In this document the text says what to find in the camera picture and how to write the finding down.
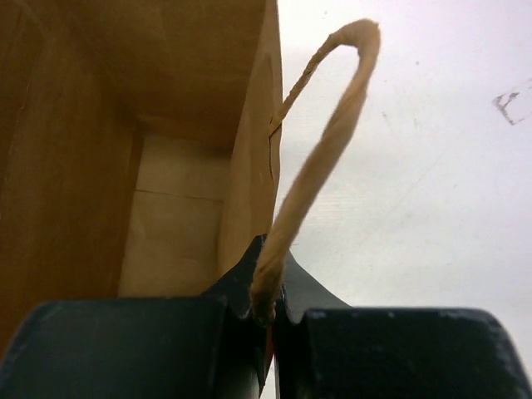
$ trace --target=kraft paper bag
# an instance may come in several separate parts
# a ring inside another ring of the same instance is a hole
[[[52,299],[192,296],[272,223],[274,0],[0,2],[0,347]]]

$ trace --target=brown paper bag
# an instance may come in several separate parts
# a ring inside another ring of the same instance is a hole
[[[268,232],[274,0],[0,2],[0,347],[42,301],[201,293]]]

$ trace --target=bag handle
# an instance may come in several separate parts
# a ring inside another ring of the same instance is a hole
[[[275,319],[275,301],[283,283],[284,260],[290,246],[357,126],[366,100],[367,85],[377,64],[381,46],[378,25],[368,19],[362,19],[349,23],[329,35],[310,59],[303,74],[270,123],[271,137],[281,126],[284,117],[316,71],[318,64],[340,45],[358,49],[360,58],[358,69],[329,119],[321,140],[293,182],[259,255],[249,296],[255,322],[263,327]]]

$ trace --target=white surface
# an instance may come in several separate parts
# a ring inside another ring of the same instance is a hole
[[[515,98],[515,125],[494,101],[532,78],[532,1],[279,0],[279,13],[285,93],[329,33],[363,17],[382,30],[357,133],[296,259],[353,306],[488,310],[530,372],[532,98]],[[356,65],[337,49],[288,114],[279,204]]]

